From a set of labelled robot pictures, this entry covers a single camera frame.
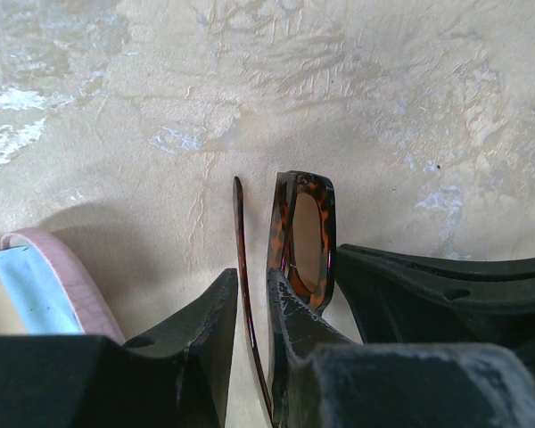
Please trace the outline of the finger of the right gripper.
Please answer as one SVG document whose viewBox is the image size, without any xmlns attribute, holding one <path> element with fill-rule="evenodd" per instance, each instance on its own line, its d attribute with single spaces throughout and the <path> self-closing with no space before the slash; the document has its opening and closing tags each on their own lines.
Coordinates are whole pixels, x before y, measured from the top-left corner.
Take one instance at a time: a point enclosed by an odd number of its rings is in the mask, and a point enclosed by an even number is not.
<svg viewBox="0 0 535 428">
<path fill-rule="evenodd" d="M 343 244 L 334 265 L 363 343 L 492 343 L 535 379 L 535 258 L 437 259 Z"/>
</svg>

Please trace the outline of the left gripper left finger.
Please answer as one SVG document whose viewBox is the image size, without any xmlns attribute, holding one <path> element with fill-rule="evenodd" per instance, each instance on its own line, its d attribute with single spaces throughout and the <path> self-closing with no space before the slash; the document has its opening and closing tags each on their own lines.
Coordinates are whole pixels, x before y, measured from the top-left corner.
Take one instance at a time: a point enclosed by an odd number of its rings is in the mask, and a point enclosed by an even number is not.
<svg viewBox="0 0 535 428">
<path fill-rule="evenodd" d="M 101 335 L 0 336 L 0 427 L 221 427 L 238 280 L 117 344 Z"/>
</svg>

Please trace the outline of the pink glasses case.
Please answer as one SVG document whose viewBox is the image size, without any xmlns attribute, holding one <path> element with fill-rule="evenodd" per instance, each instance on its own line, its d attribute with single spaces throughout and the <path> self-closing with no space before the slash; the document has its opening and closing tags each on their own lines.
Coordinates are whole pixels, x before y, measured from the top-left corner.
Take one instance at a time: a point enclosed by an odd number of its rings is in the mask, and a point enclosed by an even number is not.
<svg viewBox="0 0 535 428">
<path fill-rule="evenodd" d="M 0 238 L 0 250 L 25 245 L 35 247 L 61 281 L 85 331 L 83 334 L 106 336 L 119 345 L 126 341 L 94 279 L 65 243 L 34 227 L 12 231 Z"/>
</svg>

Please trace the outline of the blue tape patch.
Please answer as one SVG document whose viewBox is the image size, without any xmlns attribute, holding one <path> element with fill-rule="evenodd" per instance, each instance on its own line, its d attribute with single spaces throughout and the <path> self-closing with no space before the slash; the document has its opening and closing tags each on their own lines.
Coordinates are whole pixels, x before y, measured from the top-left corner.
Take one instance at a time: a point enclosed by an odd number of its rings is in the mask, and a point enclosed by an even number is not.
<svg viewBox="0 0 535 428">
<path fill-rule="evenodd" d="M 33 246 L 0 250 L 0 281 L 31 334 L 83 334 L 61 281 Z"/>
</svg>

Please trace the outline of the brown sunglasses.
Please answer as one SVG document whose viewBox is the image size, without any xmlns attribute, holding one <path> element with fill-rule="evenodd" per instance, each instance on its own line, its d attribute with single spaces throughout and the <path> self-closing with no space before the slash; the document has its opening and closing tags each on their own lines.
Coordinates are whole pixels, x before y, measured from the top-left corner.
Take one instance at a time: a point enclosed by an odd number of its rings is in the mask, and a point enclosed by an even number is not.
<svg viewBox="0 0 535 428">
<path fill-rule="evenodd" d="M 268 425 L 276 427 L 273 401 L 261 364 L 251 311 L 244 236 L 243 185 L 233 181 L 238 275 L 246 334 Z M 294 293 L 321 315 L 333 296 L 336 252 L 335 198 L 331 180 L 305 171 L 276 175 L 267 247 L 267 268 L 280 270 Z"/>
</svg>

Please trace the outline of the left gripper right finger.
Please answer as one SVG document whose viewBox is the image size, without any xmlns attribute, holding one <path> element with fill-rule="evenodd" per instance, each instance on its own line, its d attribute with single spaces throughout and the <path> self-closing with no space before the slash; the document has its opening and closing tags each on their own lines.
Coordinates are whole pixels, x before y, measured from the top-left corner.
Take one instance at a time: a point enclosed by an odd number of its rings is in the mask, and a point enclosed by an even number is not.
<svg viewBox="0 0 535 428">
<path fill-rule="evenodd" d="M 277 427 L 535 427 L 535 381 L 482 343 L 357 344 L 267 272 Z"/>
</svg>

